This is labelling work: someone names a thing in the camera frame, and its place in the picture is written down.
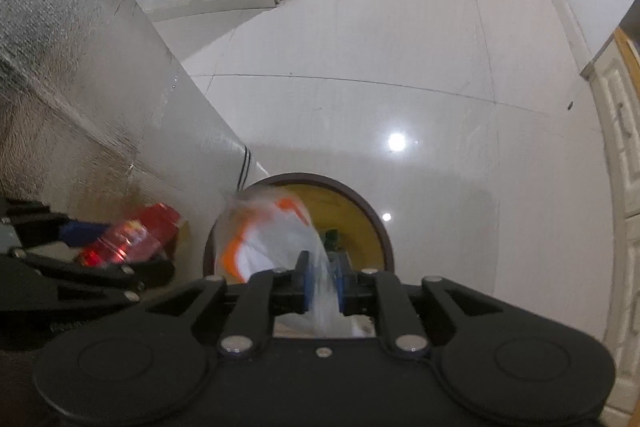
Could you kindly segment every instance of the tile floor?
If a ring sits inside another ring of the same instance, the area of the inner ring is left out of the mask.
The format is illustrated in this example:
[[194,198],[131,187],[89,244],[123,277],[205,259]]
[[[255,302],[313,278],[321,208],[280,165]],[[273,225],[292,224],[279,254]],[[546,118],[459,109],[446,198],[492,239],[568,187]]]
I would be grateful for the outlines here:
[[269,174],[318,172],[391,214],[402,280],[602,337],[602,133],[551,0],[286,0],[156,27]]

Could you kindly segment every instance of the screw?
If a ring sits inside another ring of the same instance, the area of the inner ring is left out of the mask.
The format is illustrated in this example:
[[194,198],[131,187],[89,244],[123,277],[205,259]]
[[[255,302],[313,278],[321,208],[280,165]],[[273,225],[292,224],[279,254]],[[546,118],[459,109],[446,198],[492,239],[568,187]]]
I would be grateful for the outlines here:
[[254,342],[243,335],[231,335],[220,341],[220,347],[228,353],[244,353],[254,347]]
[[140,302],[140,295],[132,291],[124,292],[124,296],[129,299],[131,302]]
[[316,355],[321,359],[328,359],[333,353],[334,350],[331,347],[318,347],[316,349]]
[[429,341],[419,335],[401,335],[396,338],[396,346],[408,353],[421,351],[429,345]]

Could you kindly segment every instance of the red package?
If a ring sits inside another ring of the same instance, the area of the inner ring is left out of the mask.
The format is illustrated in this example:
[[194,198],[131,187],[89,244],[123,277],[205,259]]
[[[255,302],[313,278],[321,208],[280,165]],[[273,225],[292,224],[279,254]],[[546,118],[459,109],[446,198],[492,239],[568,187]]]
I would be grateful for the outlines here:
[[84,247],[78,261],[84,266],[148,261],[177,236],[179,223],[180,214],[172,207],[164,203],[148,206]]

